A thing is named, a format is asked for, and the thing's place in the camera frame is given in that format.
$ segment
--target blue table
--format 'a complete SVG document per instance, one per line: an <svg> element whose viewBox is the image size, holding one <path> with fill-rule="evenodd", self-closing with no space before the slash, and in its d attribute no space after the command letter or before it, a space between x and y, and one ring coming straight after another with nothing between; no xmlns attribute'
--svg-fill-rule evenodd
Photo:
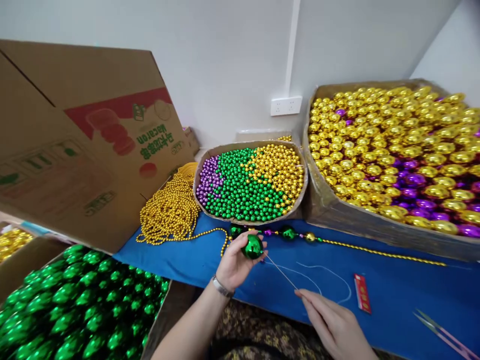
<svg viewBox="0 0 480 360"><path fill-rule="evenodd" d="M460 359L461 357L413 314L420 309L480 355L480 264L463 263L393 247L378 241L319 228L302 220L271 225L278 230L289 224L298 232L311 231L333 241L434 261L448 267L394 259L326 243L293 242L279 236L267 238L269 256L298 288L319 292L352 310L369 343L410 359ZM195 233L229 223L201 214ZM160 246L137 243L138 230L114 258L143 270L204 288L220 262L225 236L222 231L194 241ZM354 274L365 276L372 314L358 308ZM309 323L292 285L270 263L260 263L235 298L270 312Z"/></svg>

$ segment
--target patterned cloth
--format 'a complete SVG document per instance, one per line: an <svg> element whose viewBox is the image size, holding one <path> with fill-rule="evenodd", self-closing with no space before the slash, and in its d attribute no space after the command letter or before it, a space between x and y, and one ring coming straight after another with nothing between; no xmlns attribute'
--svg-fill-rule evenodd
<svg viewBox="0 0 480 360"><path fill-rule="evenodd" d="M401 359L375 351L380 359ZM210 359L332 359L315 329L235 300L229 302L210 347Z"/></svg>

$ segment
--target hand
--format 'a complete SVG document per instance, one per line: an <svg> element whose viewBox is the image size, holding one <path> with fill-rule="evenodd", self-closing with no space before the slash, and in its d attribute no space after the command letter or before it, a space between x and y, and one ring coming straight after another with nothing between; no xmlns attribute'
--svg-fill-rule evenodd
<svg viewBox="0 0 480 360"><path fill-rule="evenodd" d="M378 359L353 312L305 289L295 290L295 295L303 301L311 324L335 360Z"/></svg>
<svg viewBox="0 0 480 360"><path fill-rule="evenodd" d="M256 235L257 233L257 230L250 230L240 234L230 243L223 254L220 265L218 265L218 269L216 270L216 278L228 291L233 292L236 288L242 285L254 265L258 264L269 253L268 250L264 250L263 254L255 260L246 258L242 253L242 248L247 245L248 242L247 235ZM262 235L259 235L258 237L260 240L264 238ZM262 244L263 249L265 249L267 247L267 242L262 241Z"/></svg>

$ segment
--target wrist watch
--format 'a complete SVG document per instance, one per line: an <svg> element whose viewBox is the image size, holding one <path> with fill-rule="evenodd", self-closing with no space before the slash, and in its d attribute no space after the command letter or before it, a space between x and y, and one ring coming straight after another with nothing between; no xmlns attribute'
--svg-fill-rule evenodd
<svg viewBox="0 0 480 360"><path fill-rule="evenodd" d="M231 299L234 294L235 294L235 291L228 291L227 288L225 286L223 286L220 281L217 279L217 274L213 275L213 277L211 278L211 282L213 283L213 286L215 287L215 289L217 289L217 291L222 294L224 297L227 297L229 299Z"/></svg>

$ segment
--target needle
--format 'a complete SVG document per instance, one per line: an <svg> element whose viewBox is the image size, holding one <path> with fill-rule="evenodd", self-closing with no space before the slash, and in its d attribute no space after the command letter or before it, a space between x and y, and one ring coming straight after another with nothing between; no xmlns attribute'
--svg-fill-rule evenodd
<svg viewBox="0 0 480 360"><path fill-rule="evenodd" d="M288 278L287 275L284 274L284 272L283 272L282 270L280 270L280 268L277 266L276 263L274 263L274 261L270 258L270 256L267 255L266 257L271 261L271 263L272 263L273 265L275 265L275 267L278 269L278 271L281 272L281 274L288 280L288 282L289 282L296 290L298 290L299 288L295 286L295 284Z"/></svg>

